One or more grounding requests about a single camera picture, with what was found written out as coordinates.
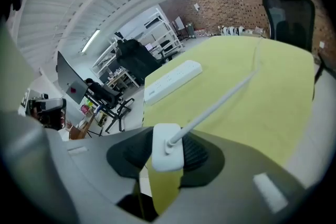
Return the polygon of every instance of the tiled floor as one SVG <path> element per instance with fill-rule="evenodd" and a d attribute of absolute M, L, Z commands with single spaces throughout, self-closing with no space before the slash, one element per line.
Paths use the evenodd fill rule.
<path fill-rule="evenodd" d="M 184 42 L 184 50 L 189 50 L 207 38 L 190 39 Z M 125 117 L 125 130 L 142 126 L 144 88 L 129 87 L 125 98 L 133 97 L 130 105 L 132 111 Z M 336 80 L 327 72 L 323 72 L 315 86 L 311 119 L 302 139 L 285 165 L 285 169 L 296 176 L 304 186 L 309 187 L 318 182 L 329 166 L 336 143 Z M 110 129 L 110 133 L 118 133 L 118 124 Z M 140 174 L 141 191 L 151 194 L 148 173 L 144 167 Z"/>

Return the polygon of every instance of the power strip socket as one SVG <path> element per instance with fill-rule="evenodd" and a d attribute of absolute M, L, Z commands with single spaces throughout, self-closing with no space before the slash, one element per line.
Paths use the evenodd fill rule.
<path fill-rule="evenodd" d="M 200 73 L 202 73 L 202 66 L 200 63 L 186 60 L 184 63 L 145 88 L 144 99 L 146 104 L 155 104 Z"/>

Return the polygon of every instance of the fluorescent light tube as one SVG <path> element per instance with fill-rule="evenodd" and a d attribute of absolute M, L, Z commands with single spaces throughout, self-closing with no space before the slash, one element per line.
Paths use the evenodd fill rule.
<path fill-rule="evenodd" d="M 94 40 L 94 38 L 96 37 L 96 35 L 100 32 L 99 29 L 96 30 L 96 32 L 93 33 L 92 37 L 89 39 L 89 41 L 86 43 L 86 45 L 84 46 L 82 52 L 86 51 L 86 49 L 90 46 L 90 44 L 92 43 L 92 41 Z"/>

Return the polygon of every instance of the white cable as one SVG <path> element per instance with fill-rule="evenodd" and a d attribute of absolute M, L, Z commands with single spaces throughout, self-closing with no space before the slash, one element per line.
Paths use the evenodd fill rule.
<path fill-rule="evenodd" d="M 195 118 L 192 122 L 190 122 L 187 126 L 182 128 L 177 134 L 175 134 L 170 140 L 167 141 L 168 147 L 173 147 L 175 143 L 180 140 L 182 137 L 184 137 L 188 132 L 190 132 L 194 127 L 199 125 L 202 121 L 204 121 L 210 114 L 212 114 L 214 111 L 216 111 L 222 104 L 224 104 L 231 96 L 233 96 L 242 86 L 244 86 L 246 83 L 248 83 L 251 78 L 259 71 L 260 69 L 260 49 L 259 44 L 263 38 L 261 37 L 257 46 L 256 46 L 256 54 L 257 54 L 257 68 L 252 71 L 243 81 L 238 83 L 236 86 L 234 86 L 232 89 L 230 89 L 225 95 L 223 95 L 215 104 L 213 104 L 210 108 L 208 108 L 206 111 L 204 111 L 201 115 L 199 115 L 197 118 Z"/>

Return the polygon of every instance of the yellow table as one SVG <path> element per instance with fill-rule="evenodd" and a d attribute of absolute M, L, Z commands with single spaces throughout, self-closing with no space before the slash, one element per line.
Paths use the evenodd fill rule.
<path fill-rule="evenodd" d="M 200 75 L 164 99 L 145 105 L 143 126 L 185 126 L 250 74 L 258 42 L 255 37 L 212 37 L 150 74 L 145 87 L 186 60 L 197 61 L 203 68 Z M 260 62 L 260 71 L 251 82 L 195 129 L 249 145 L 284 165 L 311 112 L 313 57 L 297 47 L 263 39 Z M 157 173 L 150 161 L 148 170 L 154 206 L 160 214 L 178 194 L 182 171 Z M 161 184 L 167 178 L 172 182 L 170 186 Z M 162 191 L 170 197 L 163 197 Z"/>

